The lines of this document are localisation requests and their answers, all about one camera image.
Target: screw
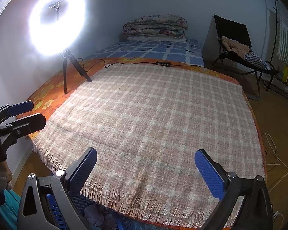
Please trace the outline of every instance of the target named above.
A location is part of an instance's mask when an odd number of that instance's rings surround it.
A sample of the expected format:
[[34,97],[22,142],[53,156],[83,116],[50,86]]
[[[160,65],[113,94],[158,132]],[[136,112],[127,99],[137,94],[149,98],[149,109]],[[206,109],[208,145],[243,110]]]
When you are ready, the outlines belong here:
[[257,175],[257,176],[255,176],[255,178],[260,182],[263,181],[263,177],[261,175]]
[[64,174],[64,170],[58,170],[55,174],[57,176],[62,176]]
[[227,173],[227,175],[230,177],[230,178],[235,178],[237,175],[236,175],[236,173],[235,172],[232,172],[232,171],[229,171],[228,173]]
[[35,177],[35,174],[31,173],[30,175],[28,175],[28,178],[31,180]]

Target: bedsheet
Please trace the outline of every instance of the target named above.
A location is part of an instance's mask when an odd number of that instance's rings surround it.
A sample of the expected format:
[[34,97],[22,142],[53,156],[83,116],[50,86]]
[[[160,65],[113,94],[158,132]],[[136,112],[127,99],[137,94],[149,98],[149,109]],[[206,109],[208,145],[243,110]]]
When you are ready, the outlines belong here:
[[[90,66],[92,66],[95,63],[96,59],[90,59],[85,61],[85,67],[86,69]],[[147,58],[106,58],[105,62],[106,64],[111,64],[115,62],[122,62],[122,63],[137,63],[137,62],[155,62],[156,59],[147,59]],[[94,73],[97,71],[101,70],[104,67],[104,63],[102,61],[97,62],[92,69],[88,72],[90,76],[92,76]],[[173,68],[182,68],[182,69],[187,69],[187,70],[193,70],[195,72],[200,72],[200,73],[205,73],[206,75],[211,75],[223,80],[230,81],[235,84],[239,84],[237,80],[228,77],[226,75],[223,75],[221,73],[217,73],[212,70],[208,70],[203,67],[192,67],[192,66],[181,66],[181,67],[173,67]],[[30,96],[30,100],[34,102],[34,109],[31,112],[24,113],[18,116],[18,118],[25,117],[28,115],[32,115],[35,113],[42,113],[45,117],[46,120],[49,119],[49,117],[58,109],[62,103],[80,86],[81,83],[83,83],[85,80],[83,77],[81,77],[78,72],[73,68],[73,66],[68,66],[68,94],[64,95],[64,90],[63,90],[63,72],[60,71],[56,75],[54,75],[51,79],[49,79],[43,86],[41,86],[32,96]],[[258,124],[256,122],[254,113],[252,111],[252,108],[246,98],[245,95],[243,95],[247,105],[253,115],[254,122],[256,125],[257,133],[258,133],[258,138],[260,141],[262,153],[263,153],[263,144],[261,140],[261,134],[258,128]],[[35,139],[38,135],[38,132],[32,133],[29,135],[31,139]],[[265,158],[263,155],[263,166],[265,168],[266,172],[266,167],[265,167]],[[158,223],[153,223],[155,225],[159,226],[165,226],[162,224]],[[190,229],[186,227],[172,227],[176,229]]]
[[200,44],[197,40],[183,42],[169,41],[126,41],[102,49],[88,58],[153,58],[204,66]]

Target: orange floral tablecloth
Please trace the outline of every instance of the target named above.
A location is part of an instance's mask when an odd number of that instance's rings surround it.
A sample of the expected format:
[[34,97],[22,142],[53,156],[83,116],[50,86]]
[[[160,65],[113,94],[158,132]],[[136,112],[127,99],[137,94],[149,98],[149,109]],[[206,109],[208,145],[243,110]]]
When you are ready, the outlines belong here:
[[[116,63],[116,62],[121,62],[121,63],[139,63],[139,62],[152,62],[156,63],[156,61],[162,61],[162,60],[157,60],[157,59],[149,59],[149,58],[139,58],[139,57],[134,57],[134,58],[127,58],[127,57],[116,57],[116,58],[104,58],[106,65]],[[101,70],[105,63],[102,60],[97,60],[97,59],[89,59],[84,62],[84,68],[90,69],[88,71],[88,75],[92,76],[95,73],[97,73],[99,70]],[[171,62],[173,65],[183,65],[183,63],[180,62]],[[209,70],[204,67],[199,67],[199,66],[172,66],[174,68],[182,68],[186,70],[192,70],[195,72],[199,73],[205,73],[207,75],[212,75],[215,77],[218,77],[223,80],[227,80],[229,82],[235,83],[239,85],[239,82],[227,75],[224,75],[222,73],[218,73],[216,71]],[[36,92],[34,92],[28,100],[31,100],[34,102],[34,109],[30,112],[26,112],[24,114],[20,114],[17,116],[17,118],[22,118],[26,117],[28,115],[32,115],[35,113],[41,113],[45,116],[46,120],[49,119],[51,114],[55,112],[57,108],[59,108],[65,100],[83,83],[85,82],[86,79],[82,77],[77,70],[73,67],[73,65],[68,65],[67,66],[67,94],[64,95],[64,86],[63,86],[63,71],[58,72],[56,75],[51,77],[47,82],[45,82],[39,89],[37,89]],[[247,97],[244,94],[244,98],[247,102],[248,107],[250,108],[250,111],[253,115],[254,122],[256,125],[257,133],[258,133],[258,138],[260,141],[261,145],[261,151],[263,154],[263,166],[264,170],[266,173],[266,161],[265,161],[265,155],[264,155],[264,148],[263,148],[263,142],[261,138],[261,133],[258,127],[258,123],[256,121],[254,112],[252,110],[252,107],[247,99]],[[29,138],[34,139],[37,137],[38,132],[32,133],[29,136]],[[154,225],[159,225],[162,227],[166,227],[161,224],[153,223]],[[182,228],[182,227],[177,227],[177,229],[181,230],[187,230],[191,228]]]

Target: glowing ring light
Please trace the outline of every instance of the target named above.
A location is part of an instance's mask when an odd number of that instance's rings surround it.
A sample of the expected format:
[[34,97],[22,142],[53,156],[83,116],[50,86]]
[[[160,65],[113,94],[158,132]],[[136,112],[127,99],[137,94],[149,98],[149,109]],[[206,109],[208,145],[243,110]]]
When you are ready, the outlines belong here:
[[43,54],[62,52],[79,35],[84,24],[84,0],[66,0],[68,9],[59,20],[51,24],[40,23],[43,7],[52,0],[39,0],[29,20],[33,44]]

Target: wooden floor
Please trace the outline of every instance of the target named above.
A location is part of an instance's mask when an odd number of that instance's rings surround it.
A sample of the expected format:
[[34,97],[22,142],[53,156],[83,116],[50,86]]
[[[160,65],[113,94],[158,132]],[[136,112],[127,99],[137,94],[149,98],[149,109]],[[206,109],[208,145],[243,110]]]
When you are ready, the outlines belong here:
[[[210,62],[205,62],[207,68],[213,69]],[[232,73],[226,73],[240,81],[245,88],[246,93],[252,93],[256,90],[255,77],[248,75],[247,78],[242,78],[240,75],[233,75]],[[277,155],[288,166],[288,100],[278,95],[273,91],[266,93],[264,86],[261,85],[261,99],[260,101],[250,100],[252,108],[254,110],[256,119],[259,124],[261,133],[268,133],[271,135],[276,147]],[[276,160],[273,153],[267,143],[265,137],[263,142],[267,148],[266,162],[275,163]],[[272,187],[282,175],[287,172],[286,167],[281,166],[268,166],[267,167],[267,187]],[[22,169],[19,178],[14,186],[14,191],[17,194],[21,194],[25,180],[29,173],[36,173],[38,176],[47,176],[49,170],[45,167],[38,155],[32,153]],[[278,211],[284,215],[284,223],[288,220],[288,175],[270,192],[270,200],[274,206],[274,212]],[[279,229],[281,224],[281,216],[278,216],[274,229]]]

